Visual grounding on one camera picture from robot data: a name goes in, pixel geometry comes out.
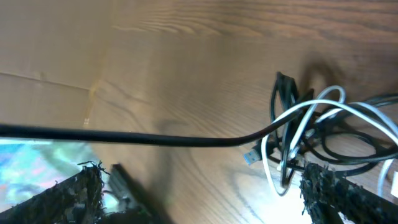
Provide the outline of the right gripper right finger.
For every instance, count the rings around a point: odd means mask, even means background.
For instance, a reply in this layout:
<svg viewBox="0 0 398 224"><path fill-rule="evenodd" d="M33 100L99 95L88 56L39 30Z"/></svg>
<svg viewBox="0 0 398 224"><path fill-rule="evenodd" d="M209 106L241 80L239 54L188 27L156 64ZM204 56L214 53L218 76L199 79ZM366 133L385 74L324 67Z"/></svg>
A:
<svg viewBox="0 0 398 224"><path fill-rule="evenodd" d="M300 189L313 223L397 223L396 204L317 164L307 164Z"/></svg>

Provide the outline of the cardboard box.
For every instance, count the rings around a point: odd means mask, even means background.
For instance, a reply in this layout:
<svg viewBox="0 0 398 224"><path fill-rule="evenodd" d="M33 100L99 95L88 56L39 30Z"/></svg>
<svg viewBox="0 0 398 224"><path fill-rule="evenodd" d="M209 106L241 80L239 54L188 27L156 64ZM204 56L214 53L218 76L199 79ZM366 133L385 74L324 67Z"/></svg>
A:
<svg viewBox="0 0 398 224"><path fill-rule="evenodd" d="M106 0L1 0L2 123L83 125L113 9Z"/></svg>

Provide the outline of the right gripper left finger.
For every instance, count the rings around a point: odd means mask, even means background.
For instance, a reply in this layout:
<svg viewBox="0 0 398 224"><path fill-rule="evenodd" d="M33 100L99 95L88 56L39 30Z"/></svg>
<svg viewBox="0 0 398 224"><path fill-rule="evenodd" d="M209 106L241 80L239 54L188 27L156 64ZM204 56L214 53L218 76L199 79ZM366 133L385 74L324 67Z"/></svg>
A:
<svg viewBox="0 0 398 224"><path fill-rule="evenodd" d="M104 168L93 161L81 166L79 173L1 212L1 223L96 223L104 216Z"/></svg>

